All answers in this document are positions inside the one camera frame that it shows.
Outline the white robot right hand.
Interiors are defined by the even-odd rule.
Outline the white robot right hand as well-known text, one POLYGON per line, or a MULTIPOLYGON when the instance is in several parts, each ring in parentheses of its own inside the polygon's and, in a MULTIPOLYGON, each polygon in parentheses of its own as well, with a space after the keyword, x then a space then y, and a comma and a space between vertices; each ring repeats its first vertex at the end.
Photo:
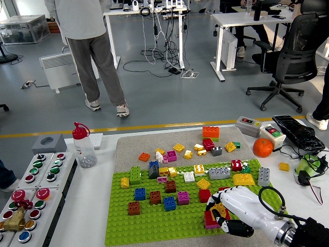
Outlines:
POLYGON ((283 234, 293 226, 288 220, 276 220, 272 208, 266 209, 259 197, 244 186, 231 187, 213 194, 207 202, 206 211, 211 210, 221 229, 235 236, 250 237, 255 229, 261 229, 277 245, 283 244, 283 234), (213 209, 222 203, 237 220, 227 220, 213 209))

